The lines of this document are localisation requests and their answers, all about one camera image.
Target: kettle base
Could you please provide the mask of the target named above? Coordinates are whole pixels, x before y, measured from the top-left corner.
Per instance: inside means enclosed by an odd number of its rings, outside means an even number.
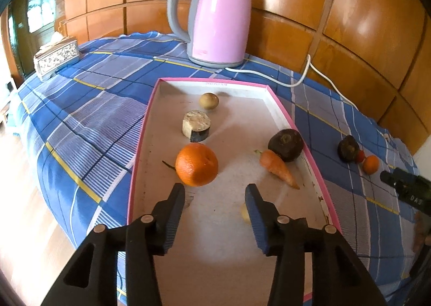
[[[215,68],[215,69],[235,68],[235,67],[241,65],[244,61],[244,60],[241,60],[241,61],[237,61],[236,63],[216,63],[213,61],[204,61],[204,60],[196,59],[196,58],[193,58],[190,56],[188,56],[188,58],[193,63],[199,64],[203,67]]]

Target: pink electric kettle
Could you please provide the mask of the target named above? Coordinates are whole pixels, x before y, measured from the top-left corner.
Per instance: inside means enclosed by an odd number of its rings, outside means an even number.
[[[244,60],[251,0],[191,0],[188,32],[178,22],[178,0],[168,0],[168,21],[187,43],[187,55],[210,68],[235,67]]]

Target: orange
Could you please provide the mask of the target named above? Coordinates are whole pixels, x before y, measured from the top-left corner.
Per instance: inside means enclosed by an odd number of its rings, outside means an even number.
[[[367,175],[372,175],[376,173],[380,166],[380,161],[377,156],[370,155],[365,158],[364,163],[362,164],[362,169]]]
[[[184,184],[204,186],[216,178],[218,160],[214,152],[202,143],[190,143],[177,155],[175,170]]]

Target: dark purple vegetable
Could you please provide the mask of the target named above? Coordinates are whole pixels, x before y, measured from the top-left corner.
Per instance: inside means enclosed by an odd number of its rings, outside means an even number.
[[[288,128],[272,136],[268,149],[277,154],[284,162],[291,162],[300,156],[304,149],[304,140],[298,131]]]
[[[359,153],[359,144],[351,135],[345,136],[338,144],[338,156],[343,162],[354,162]]]

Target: carrot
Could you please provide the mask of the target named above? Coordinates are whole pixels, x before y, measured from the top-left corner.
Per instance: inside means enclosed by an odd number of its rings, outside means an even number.
[[[284,161],[277,154],[275,154],[272,150],[269,149],[265,150],[264,152],[255,150],[255,153],[260,154],[259,164],[262,167],[266,168],[269,172],[278,176],[289,186],[295,189],[299,189],[298,183],[295,181]]]

